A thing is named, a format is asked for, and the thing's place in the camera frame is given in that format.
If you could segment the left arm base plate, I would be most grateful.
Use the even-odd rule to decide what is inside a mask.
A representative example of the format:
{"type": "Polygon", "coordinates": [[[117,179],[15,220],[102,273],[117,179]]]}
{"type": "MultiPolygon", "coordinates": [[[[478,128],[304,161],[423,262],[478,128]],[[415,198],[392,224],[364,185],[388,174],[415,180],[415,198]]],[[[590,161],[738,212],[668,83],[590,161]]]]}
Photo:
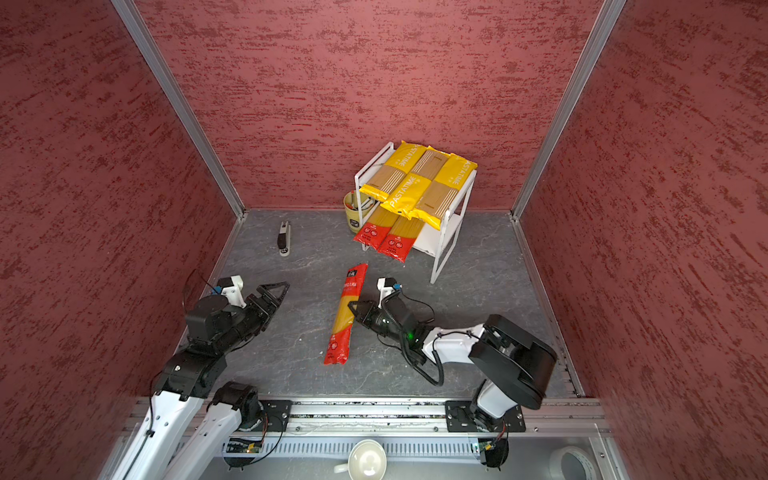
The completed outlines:
{"type": "Polygon", "coordinates": [[[248,400],[240,409],[241,432],[284,432],[290,418],[291,400],[248,400]]]}

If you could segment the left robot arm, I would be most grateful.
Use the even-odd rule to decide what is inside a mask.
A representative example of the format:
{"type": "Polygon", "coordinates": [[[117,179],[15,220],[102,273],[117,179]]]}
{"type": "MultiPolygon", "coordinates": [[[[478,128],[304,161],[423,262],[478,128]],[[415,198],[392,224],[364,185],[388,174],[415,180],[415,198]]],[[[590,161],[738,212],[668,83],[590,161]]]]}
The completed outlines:
{"type": "Polygon", "coordinates": [[[234,433],[265,447],[269,431],[286,432],[291,401],[262,402],[252,385],[215,383],[227,355],[267,329],[289,288],[262,284],[245,296],[241,277],[222,278],[186,312],[188,342],[152,381],[148,412],[113,478],[198,479],[234,433]]]}

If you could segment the aluminium mounting rail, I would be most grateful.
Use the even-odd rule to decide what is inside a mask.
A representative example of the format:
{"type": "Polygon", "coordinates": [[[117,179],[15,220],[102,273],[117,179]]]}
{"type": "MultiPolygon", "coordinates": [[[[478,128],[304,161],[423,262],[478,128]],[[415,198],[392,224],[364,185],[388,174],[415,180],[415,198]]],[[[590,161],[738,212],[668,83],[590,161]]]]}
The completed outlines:
{"type": "MultiPolygon", "coordinates": [[[[304,397],[291,400],[286,430],[289,436],[478,436],[495,433],[451,433],[447,430],[445,402],[427,397],[304,397]]],[[[601,402],[590,398],[546,399],[537,410],[521,407],[526,425],[522,433],[533,437],[610,437],[613,434],[601,402]]]]}

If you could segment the white tape roll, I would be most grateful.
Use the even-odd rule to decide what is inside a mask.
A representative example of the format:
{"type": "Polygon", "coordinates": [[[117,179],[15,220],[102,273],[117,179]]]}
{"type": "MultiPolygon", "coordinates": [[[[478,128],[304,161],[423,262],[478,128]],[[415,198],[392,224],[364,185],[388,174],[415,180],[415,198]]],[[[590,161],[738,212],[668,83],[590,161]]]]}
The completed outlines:
{"type": "Polygon", "coordinates": [[[599,480],[601,474],[592,457],[583,449],[567,446],[549,457],[549,476],[554,480],[599,480]]]}

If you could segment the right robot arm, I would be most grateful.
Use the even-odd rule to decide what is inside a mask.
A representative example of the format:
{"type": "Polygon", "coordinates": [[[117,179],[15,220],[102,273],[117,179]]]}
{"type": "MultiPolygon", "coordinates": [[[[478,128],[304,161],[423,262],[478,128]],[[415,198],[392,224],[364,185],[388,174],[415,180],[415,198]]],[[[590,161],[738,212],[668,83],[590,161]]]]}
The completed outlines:
{"type": "Polygon", "coordinates": [[[450,432],[523,431],[522,410],[538,410],[546,397],[557,354],[543,340],[506,317],[492,314],[474,327],[446,329],[417,320],[399,291],[380,302],[353,301],[354,320],[395,342],[406,363],[441,386],[449,363],[476,367],[483,381],[470,401],[445,403],[450,432]]]}

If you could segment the yellow pasta bag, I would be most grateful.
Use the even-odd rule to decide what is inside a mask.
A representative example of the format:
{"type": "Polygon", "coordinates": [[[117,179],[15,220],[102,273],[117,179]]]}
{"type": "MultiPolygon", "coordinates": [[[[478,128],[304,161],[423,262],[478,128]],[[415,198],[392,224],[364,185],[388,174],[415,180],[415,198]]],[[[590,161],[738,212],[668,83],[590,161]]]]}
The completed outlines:
{"type": "Polygon", "coordinates": [[[410,218],[419,219],[440,230],[450,205],[476,169],[475,162],[451,154],[411,210],[410,218]]]}
{"type": "Polygon", "coordinates": [[[426,151],[424,145],[402,142],[373,176],[362,184],[361,193],[379,202],[386,201],[426,151]]]}
{"type": "Polygon", "coordinates": [[[393,214],[411,219],[416,204],[426,193],[448,158],[448,154],[427,148],[411,171],[380,206],[393,214]]]}

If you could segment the white two-tier shelf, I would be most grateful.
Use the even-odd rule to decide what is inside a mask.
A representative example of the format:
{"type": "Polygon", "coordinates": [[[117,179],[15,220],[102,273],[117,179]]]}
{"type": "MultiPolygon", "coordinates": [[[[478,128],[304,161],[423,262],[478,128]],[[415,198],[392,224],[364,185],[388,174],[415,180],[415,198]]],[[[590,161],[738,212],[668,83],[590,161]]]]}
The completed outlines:
{"type": "MultiPolygon", "coordinates": [[[[358,170],[358,172],[354,175],[354,189],[352,191],[359,191],[361,193],[360,188],[362,184],[373,176],[379,167],[392,155],[392,153],[399,146],[400,145],[396,146],[393,143],[388,143],[370,161],[368,161],[360,170],[358,170]]],[[[411,253],[412,251],[416,250],[434,259],[432,272],[430,274],[431,283],[434,283],[438,279],[445,266],[445,263],[447,262],[447,259],[450,257],[455,248],[464,216],[466,214],[476,175],[477,169],[471,173],[465,185],[459,191],[458,197],[450,205],[449,211],[445,214],[442,220],[441,229],[436,230],[424,222],[423,229],[421,230],[420,235],[416,239],[413,248],[410,251],[411,253]]],[[[377,251],[377,249],[363,245],[362,248],[364,250],[372,249],[377,251]]]]}

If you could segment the yellow pen cup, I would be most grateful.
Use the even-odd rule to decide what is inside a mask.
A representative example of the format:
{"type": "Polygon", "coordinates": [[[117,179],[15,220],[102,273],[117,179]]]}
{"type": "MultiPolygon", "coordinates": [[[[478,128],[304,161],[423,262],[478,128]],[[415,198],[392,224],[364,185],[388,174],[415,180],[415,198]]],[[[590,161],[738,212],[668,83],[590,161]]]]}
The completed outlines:
{"type": "Polygon", "coordinates": [[[353,234],[357,234],[377,205],[377,201],[359,191],[350,191],[344,197],[347,225],[353,234]]]}

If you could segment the black white stapler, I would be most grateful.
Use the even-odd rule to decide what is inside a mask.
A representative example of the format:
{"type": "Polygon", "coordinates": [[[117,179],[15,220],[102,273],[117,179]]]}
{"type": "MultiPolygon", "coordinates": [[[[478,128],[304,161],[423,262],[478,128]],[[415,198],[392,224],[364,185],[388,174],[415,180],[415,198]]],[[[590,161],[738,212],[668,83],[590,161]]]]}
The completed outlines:
{"type": "Polygon", "coordinates": [[[290,255],[291,250],[291,224],[289,221],[282,221],[278,237],[277,237],[277,248],[279,251],[279,254],[282,257],[287,257],[290,255]]]}

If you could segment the white cup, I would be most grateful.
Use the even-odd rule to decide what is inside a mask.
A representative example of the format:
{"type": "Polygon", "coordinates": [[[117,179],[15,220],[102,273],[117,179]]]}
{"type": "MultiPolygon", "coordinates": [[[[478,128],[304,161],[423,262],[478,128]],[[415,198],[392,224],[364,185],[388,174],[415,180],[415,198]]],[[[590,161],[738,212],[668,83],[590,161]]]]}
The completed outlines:
{"type": "Polygon", "coordinates": [[[358,442],[346,463],[336,465],[336,474],[345,473],[351,480],[382,480],[387,470],[387,454],[383,446],[372,439],[358,442]]]}

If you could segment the red spaghetti bag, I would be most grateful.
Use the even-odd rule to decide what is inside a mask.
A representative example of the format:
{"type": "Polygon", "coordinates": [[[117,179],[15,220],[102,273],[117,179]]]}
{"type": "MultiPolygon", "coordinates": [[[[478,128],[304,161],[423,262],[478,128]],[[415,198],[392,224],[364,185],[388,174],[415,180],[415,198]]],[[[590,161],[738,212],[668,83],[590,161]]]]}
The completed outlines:
{"type": "Polygon", "coordinates": [[[349,304],[359,300],[367,270],[368,265],[363,263],[349,269],[346,274],[336,319],[324,358],[325,365],[345,364],[348,360],[351,329],[355,318],[349,309],[349,304]]]}
{"type": "Polygon", "coordinates": [[[405,263],[423,226],[424,222],[420,219],[399,217],[377,248],[377,252],[405,263]]]}
{"type": "Polygon", "coordinates": [[[378,249],[398,219],[397,214],[377,206],[354,240],[363,246],[378,249]]]}

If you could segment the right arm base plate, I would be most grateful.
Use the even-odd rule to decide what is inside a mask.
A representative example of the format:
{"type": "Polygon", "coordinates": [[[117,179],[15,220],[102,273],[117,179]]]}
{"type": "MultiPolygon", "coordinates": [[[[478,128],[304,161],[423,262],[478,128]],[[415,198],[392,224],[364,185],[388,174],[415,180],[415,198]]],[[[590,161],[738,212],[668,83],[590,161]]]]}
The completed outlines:
{"type": "Polygon", "coordinates": [[[445,402],[447,430],[451,433],[522,433],[526,431],[520,406],[507,410],[502,417],[494,418],[470,401],[445,402]]]}

